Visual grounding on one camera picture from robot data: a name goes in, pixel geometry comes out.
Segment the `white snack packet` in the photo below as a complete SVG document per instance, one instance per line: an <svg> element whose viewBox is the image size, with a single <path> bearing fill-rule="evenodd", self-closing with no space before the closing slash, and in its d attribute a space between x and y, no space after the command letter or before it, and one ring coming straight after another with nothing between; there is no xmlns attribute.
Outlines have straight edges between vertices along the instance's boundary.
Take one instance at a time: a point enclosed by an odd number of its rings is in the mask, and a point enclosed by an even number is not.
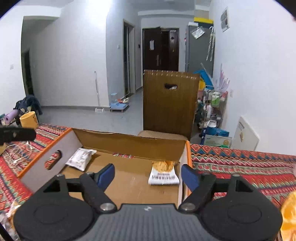
<svg viewBox="0 0 296 241"><path fill-rule="evenodd" d="M85 171L88 163L90 162L92 156L97 151L94 149L79 148L66 162L67 166L76 168L82 172Z"/></svg>

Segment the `orange white chips packet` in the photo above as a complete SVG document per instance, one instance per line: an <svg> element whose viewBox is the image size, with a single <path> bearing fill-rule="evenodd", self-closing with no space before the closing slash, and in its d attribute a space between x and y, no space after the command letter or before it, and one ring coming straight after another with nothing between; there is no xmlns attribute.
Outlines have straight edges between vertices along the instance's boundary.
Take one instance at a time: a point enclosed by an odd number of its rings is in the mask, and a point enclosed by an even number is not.
<svg viewBox="0 0 296 241"><path fill-rule="evenodd" d="M179 185L180 180L175 172L174 161L152 162L152 170L149 175L149 185Z"/></svg>

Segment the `yellow round cup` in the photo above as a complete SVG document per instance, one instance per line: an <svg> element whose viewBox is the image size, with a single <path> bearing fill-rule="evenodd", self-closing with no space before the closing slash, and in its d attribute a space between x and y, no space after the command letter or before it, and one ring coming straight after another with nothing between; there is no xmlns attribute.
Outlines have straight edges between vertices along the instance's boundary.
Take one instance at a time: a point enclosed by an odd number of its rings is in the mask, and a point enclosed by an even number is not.
<svg viewBox="0 0 296 241"><path fill-rule="evenodd" d="M29 111L20 117L21 126L23 128L33 128L34 130L39 126L36 113Z"/></svg>

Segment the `red cardboard snack box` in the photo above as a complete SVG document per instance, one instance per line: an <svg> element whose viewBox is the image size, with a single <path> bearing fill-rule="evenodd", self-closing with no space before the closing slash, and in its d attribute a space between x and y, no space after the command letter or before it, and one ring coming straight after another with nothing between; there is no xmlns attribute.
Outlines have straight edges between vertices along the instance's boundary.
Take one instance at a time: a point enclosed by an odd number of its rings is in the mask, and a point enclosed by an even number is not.
<svg viewBox="0 0 296 241"><path fill-rule="evenodd" d="M82 172L65 163L78 148L97 151L86 168L87 172L98 172L107 164L114 164L115 177L106 189L106 194L116 206L123 203L174 203L179 206L190 194L183 182L179 185L148 184L153 162L175 161L178 176L183 164L191 165L188 141L75 128L67 130L41 151L18 178L32 192L59 173L66 178L77 178Z"/></svg>

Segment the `white board leaning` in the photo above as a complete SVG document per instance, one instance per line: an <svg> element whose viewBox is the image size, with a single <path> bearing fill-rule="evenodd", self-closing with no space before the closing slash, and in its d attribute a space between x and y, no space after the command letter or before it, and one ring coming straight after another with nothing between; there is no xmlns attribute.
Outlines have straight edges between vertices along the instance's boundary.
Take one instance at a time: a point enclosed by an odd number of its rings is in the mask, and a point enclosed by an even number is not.
<svg viewBox="0 0 296 241"><path fill-rule="evenodd" d="M232 139L231 148L255 151L259 137L243 117L239 118L237 128Z"/></svg>

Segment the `patterned red tablecloth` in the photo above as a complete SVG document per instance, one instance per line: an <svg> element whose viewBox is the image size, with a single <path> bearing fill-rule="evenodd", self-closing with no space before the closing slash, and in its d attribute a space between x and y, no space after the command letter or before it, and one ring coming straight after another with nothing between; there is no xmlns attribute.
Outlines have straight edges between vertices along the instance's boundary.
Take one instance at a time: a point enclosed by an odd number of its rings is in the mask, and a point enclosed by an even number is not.
<svg viewBox="0 0 296 241"><path fill-rule="evenodd" d="M216 176L200 212L123 203L114 213L97 213L82 197L80 176L56 174L36 192L18 178L69 129L46 125L33 141L4 143L21 165L1 176L1 186L12 189L10 204L1 204L11 224L1 228L4 240L295 240L295 156L190 144L189 166Z"/></svg>

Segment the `cluttered storage rack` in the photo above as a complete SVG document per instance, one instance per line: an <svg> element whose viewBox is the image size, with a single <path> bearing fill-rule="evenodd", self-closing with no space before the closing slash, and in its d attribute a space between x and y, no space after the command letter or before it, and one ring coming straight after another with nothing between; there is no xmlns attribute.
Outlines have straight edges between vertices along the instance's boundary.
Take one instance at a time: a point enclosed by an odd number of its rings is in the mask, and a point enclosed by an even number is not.
<svg viewBox="0 0 296 241"><path fill-rule="evenodd" d="M220 92L207 86L199 93L196 121L201 130L207 127L221 128L227 98L228 91Z"/></svg>

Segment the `brown wooden chair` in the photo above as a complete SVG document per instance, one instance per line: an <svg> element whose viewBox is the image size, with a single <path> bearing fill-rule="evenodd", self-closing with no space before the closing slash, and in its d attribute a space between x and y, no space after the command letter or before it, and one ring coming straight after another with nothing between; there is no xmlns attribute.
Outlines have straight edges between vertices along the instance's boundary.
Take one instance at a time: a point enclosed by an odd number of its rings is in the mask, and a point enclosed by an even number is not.
<svg viewBox="0 0 296 241"><path fill-rule="evenodd" d="M143 130L138 136L189 141L199 81L199 74L145 70Z"/></svg>

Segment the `grey refrigerator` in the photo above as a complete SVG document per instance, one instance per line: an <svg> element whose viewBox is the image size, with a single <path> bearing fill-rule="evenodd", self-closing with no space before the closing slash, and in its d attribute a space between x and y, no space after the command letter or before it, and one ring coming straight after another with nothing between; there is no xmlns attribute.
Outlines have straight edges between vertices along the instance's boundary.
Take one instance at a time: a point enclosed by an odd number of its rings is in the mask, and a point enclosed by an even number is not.
<svg viewBox="0 0 296 241"><path fill-rule="evenodd" d="M212 32L211 27L212 24L208 23L199 23L199 27L205 31L205 33L199 37L195 38L192 33L198 28L197 26L187 26L186 30L186 57L185 57L185 71L193 73L194 71L198 71L203 69L201 63L210 74L213 75L213 65L214 58L212 57L212 61L210 61L211 53L210 51L208 60L208 46L210 43L210 34Z"/></svg>

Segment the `dark brown door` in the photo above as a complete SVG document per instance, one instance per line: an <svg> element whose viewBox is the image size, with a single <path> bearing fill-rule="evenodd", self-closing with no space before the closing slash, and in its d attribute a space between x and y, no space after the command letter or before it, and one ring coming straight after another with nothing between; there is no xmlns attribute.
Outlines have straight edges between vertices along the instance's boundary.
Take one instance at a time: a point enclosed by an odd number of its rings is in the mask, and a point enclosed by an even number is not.
<svg viewBox="0 0 296 241"><path fill-rule="evenodd" d="M142 69L178 71L178 28L142 29Z"/></svg>

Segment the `wall poster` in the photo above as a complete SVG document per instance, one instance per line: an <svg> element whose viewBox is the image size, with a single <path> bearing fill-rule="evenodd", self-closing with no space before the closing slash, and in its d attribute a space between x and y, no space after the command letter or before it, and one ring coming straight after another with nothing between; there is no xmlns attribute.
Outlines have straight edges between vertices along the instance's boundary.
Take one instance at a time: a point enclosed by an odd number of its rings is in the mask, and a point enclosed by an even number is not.
<svg viewBox="0 0 296 241"><path fill-rule="evenodd" d="M220 17L222 32L225 32L230 28L228 17L229 17L229 10L228 10L228 7L226 7L226 9L224 9Z"/></svg>

